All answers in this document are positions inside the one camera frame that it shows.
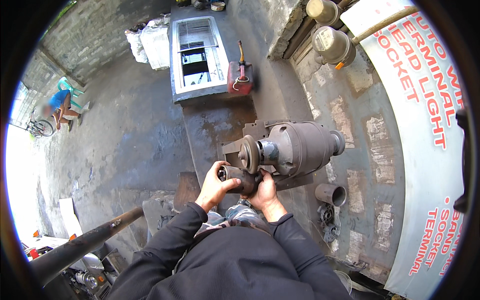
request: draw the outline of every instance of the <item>concrete wall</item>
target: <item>concrete wall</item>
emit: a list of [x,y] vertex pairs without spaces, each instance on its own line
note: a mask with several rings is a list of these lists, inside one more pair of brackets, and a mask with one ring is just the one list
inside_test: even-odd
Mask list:
[[78,1],[47,32],[46,50],[83,82],[115,57],[128,52],[124,31],[170,11],[169,0]]
[[173,0],[78,0],[40,41],[22,82],[29,89],[18,121],[24,123],[39,100],[50,97],[67,76],[86,84],[115,58],[130,52],[124,31],[170,12]]
[[370,59],[357,46],[355,60],[336,70],[319,65],[311,50],[298,64],[290,59],[314,120],[340,130],[345,152],[317,172],[315,183],[347,189],[336,210],[341,233],[324,251],[385,283],[393,265],[405,208],[405,170],[398,126],[385,88]]
[[252,24],[250,36],[265,47],[263,56],[281,58],[288,41],[306,15],[308,0],[239,0],[228,3],[229,10],[236,12],[240,22]]

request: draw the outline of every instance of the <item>rusty pipe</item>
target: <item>rusty pipe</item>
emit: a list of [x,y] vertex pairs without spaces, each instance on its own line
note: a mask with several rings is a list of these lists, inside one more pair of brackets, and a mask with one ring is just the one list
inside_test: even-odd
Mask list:
[[341,0],[337,5],[339,8],[345,9],[350,2],[352,2],[352,0]]
[[321,183],[315,189],[318,200],[340,207],[347,201],[347,191],[343,186]]
[[46,285],[85,254],[101,246],[103,242],[143,215],[142,208],[136,207],[35,258],[30,262],[30,267],[38,282],[41,286]]
[[247,170],[231,167],[221,166],[218,171],[218,179],[226,181],[231,178],[238,178],[241,183],[238,187],[228,190],[228,194],[250,195],[257,191],[258,184],[262,181],[263,176],[260,172],[250,174]]
[[408,17],[411,14],[416,13],[418,11],[419,11],[418,7],[413,5],[413,6],[410,6],[408,8],[405,8],[404,10],[396,12],[396,13],[392,14],[391,16],[389,16],[388,18],[384,19],[383,21],[380,21],[379,23],[373,25],[372,27],[368,28],[364,32],[360,33],[358,36],[354,37],[352,39],[352,43],[354,45],[357,45],[360,41],[363,41],[364,39],[368,38],[369,36],[371,36],[375,32],[379,31],[380,29],[385,28],[385,27],[389,26],[390,24],[395,23],[396,21],[398,21],[402,18]]

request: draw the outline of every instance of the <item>grinding wheel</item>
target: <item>grinding wheel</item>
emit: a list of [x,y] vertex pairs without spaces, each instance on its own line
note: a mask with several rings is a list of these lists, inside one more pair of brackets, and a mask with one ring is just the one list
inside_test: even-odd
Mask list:
[[255,174],[259,166],[258,144],[251,135],[245,135],[240,146],[239,158],[243,167],[250,173]]

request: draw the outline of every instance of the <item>person's right hand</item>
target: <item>person's right hand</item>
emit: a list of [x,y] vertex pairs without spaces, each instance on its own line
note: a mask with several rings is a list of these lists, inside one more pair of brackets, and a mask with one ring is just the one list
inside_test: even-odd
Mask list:
[[276,196],[275,182],[272,175],[264,169],[260,169],[263,180],[258,185],[257,192],[248,201],[260,209],[268,222],[276,222],[287,213]]

